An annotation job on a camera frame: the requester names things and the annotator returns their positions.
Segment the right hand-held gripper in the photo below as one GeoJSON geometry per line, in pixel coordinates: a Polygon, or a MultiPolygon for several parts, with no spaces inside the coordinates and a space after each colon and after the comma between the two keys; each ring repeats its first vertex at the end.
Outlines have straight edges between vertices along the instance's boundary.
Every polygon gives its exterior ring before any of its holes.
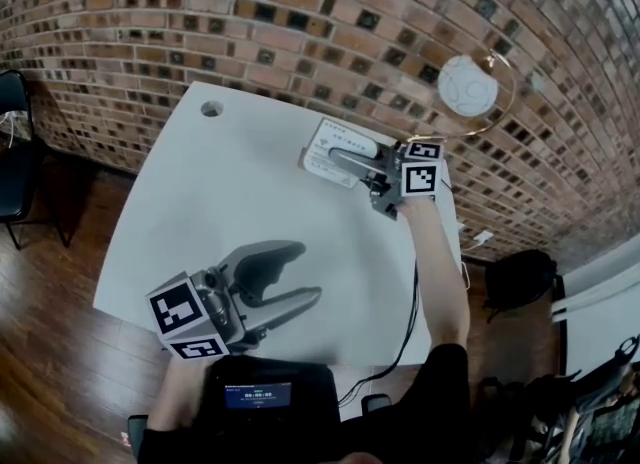
{"type": "Polygon", "coordinates": [[[331,145],[329,158],[341,170],[357,177],[369,188],[375,211],[393,220],[398,206],[409,197],[435,200],[444,151],[439,143],[411,141],[382,146],[370,139],[347,139],[331,145]]]}

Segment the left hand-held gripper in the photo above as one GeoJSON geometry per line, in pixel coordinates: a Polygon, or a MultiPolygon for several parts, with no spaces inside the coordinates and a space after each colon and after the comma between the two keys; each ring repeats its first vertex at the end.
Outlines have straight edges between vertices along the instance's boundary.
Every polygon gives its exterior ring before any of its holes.
{"type": "Polygon", "coordinates": [[[256,349],[265,330],[283,325],[320,300],[320,287],[263,299],[284,267],[305,252],[301,242],[261,241],[238,247],[218,267],[175,276],[146,296],[161,343],[181,360],[256,349]]]}

